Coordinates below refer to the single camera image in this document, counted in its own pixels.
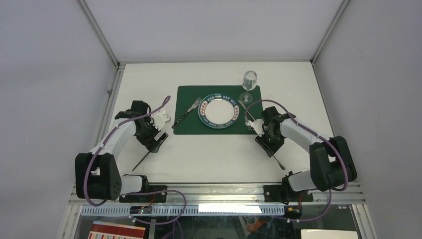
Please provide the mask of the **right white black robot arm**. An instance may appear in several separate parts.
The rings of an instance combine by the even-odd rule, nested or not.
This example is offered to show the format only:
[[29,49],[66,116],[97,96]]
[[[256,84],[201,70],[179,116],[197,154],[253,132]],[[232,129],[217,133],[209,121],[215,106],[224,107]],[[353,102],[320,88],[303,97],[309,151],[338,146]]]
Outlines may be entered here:
[[298,144],[310,157],[308,171],[290,172],[282,179],[280,189],[273,194],[275,200],[288,204],[312,189],[341,191],[356,180],[357,171],[344,137],[322,136],[296,120],[295,115],[282,115],[275,107],[266,108],[261,115],[261,119],[248,124],[257,134],[255,141],[269,157],[283,146],[285,139]]

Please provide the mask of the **silver table knife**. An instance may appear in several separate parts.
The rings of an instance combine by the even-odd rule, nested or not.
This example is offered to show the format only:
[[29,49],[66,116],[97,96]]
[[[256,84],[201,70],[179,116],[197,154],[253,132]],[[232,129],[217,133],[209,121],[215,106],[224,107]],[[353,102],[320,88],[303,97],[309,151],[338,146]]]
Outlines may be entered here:
[[252,121],[255,121],[254,116],[247,110],[246,105],[243,103],[243,101],[238,100],[239,104],[244,108],[245,112],[250,116],[250,118],[252,119]]

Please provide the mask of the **silver spoon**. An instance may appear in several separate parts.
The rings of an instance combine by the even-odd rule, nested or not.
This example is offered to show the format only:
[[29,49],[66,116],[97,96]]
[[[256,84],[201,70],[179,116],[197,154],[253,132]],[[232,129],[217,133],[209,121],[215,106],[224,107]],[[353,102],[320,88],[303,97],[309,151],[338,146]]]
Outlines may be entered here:
[[276,162],[278,163],[278,165],[279,165],[279,167],[282,169],[282,170],[286,170],[286,167],[276,158],[276,156],[275,155],[272,155],[272,158],[274,158],[275,160],[276,160]]

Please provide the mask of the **white plate teal rim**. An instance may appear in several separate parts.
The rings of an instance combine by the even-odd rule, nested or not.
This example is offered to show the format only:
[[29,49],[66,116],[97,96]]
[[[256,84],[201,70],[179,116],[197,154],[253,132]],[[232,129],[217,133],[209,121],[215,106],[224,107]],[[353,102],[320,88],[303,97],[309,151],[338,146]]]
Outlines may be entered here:
[[237,100],[224,93],[210,94],[202,99],[198,106],[198,117],[205,125],[213,129],[232,126],[240,115]]

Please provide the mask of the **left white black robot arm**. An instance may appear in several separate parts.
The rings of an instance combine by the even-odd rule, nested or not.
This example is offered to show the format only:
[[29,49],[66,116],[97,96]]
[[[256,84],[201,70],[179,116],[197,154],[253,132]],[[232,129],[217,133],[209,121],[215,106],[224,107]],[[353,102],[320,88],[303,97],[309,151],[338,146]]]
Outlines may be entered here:
[[88,153],[79,153],[75,158],[78,198],[92,202],[130,194],[137,202],[146,201],[150,195],[147,177],[120,173],[117,159],[134,138],[149,153],[157,153],[168,137],[161,130],[170,121],[162,107],[153,111],[144,101],[133,101],[130,109],[118,112],[107,135]]

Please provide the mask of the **clear drinking glass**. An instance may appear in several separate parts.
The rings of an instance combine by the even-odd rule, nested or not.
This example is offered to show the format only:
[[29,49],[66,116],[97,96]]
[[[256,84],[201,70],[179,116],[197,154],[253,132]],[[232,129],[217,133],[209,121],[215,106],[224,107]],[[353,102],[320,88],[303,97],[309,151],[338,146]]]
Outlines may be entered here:
[[255,89],[257,80],[258,77],[255,71],[249,70],[244,73],[242,87],[245,92],[240,95],[240,100],[243,103],[249,104],[252,102],[253,96],[250,92]]

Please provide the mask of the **silver fork dark handle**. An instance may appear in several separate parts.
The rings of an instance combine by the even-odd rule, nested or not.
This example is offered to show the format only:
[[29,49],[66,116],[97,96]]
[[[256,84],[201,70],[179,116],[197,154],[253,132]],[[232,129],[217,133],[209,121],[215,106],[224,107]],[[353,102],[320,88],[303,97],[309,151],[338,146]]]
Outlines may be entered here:
[[173,125],[171,126],[171,129],[174,129],[175,127],[177,127],[180,122],[194,109],[198,108],[200,103],[202,101],[202,98],[198,97],[193,104],[177,119],[174,121]]

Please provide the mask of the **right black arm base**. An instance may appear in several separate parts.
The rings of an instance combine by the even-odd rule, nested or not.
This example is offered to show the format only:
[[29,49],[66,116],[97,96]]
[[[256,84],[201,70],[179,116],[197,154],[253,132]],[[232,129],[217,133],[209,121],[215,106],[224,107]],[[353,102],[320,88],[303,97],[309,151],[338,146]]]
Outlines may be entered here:
[[287,187],[276,184],[276,185],[264,185],[263,186],[264,201],[279,202],[288,205],[293,202],[313,202],[313,194],[308,191],[295,192],[287,189]]

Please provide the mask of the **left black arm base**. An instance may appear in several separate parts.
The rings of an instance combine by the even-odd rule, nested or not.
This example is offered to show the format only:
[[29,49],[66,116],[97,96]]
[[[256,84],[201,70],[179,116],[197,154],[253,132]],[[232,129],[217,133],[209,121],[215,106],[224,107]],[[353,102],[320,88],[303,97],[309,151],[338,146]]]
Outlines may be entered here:
[[[166,185],[150,185],[147,192],[156,192],[156,191],[164,191],[167,190],[168,187]],[[125,195],[120,196],[119,200],[120,203],[166,203],[167,202],[167,192],[160,192],[154,195]]]

